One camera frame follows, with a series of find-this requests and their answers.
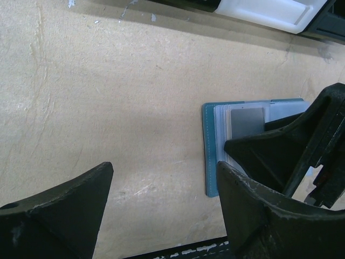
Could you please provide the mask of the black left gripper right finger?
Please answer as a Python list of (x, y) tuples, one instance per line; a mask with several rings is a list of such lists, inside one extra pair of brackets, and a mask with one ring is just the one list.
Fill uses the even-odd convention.
[(344, 258), (344, 210), (286, 197), (223, 161), (217, 188), (235, 258)]

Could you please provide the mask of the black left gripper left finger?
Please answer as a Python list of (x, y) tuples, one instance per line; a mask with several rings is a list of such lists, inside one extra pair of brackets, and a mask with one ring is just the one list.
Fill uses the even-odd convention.
[(113, 177), (103, 162), (1, 207), (1, 258), (92, 258)]

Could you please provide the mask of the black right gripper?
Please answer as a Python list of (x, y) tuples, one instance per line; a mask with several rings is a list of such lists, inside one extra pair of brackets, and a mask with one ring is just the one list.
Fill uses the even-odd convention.
[(309, 167), (322, 166), (305, 202), (331, 208), (344, 193), (344, 84), (324, 88), (304, 113), (268, 127), (226, 141), (224, 151), (250, 178), (287, 196)]

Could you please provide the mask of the blue leather card holder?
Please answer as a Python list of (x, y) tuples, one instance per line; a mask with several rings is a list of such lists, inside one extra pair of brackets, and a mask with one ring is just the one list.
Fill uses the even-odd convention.
[(202, 125), (206, 195), (208, 197), (218, 196), (216, 167), (219, 161), (225, 161), (240, 172), (244, 172), (241, 166), (224, 151), (225, 142), (232, 139), (230, 117), (232, 110), (263, 108), (266, 124), (302, 113), (309, 106), (310, 103), (304, 101), (302, 98), (205, 103), (202, 106)]

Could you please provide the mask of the grey card in holder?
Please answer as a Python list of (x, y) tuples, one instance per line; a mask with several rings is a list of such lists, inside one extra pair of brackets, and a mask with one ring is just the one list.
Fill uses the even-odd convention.
[(233, 139), (256, 135), (264, 131), (265, 120), (263, 108), (232, 110), (230, 117)]

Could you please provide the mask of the black and white tray organizer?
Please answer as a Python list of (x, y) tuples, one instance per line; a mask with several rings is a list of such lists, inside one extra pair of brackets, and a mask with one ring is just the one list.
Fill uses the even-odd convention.
[(308, 38), (344, 44), (344, 1), (215, 0), (158, 1), (200, 10)]

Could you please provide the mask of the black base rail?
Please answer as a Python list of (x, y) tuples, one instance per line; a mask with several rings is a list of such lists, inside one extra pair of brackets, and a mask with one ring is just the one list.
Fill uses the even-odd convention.
[(132, 259), (179, 259), (179, 258), (235, 258), (230, 252), (227, 237), (218, 237), (210, 240), (186, 244), (173, 248), (154, 251), (146, 254), (131, 256)]

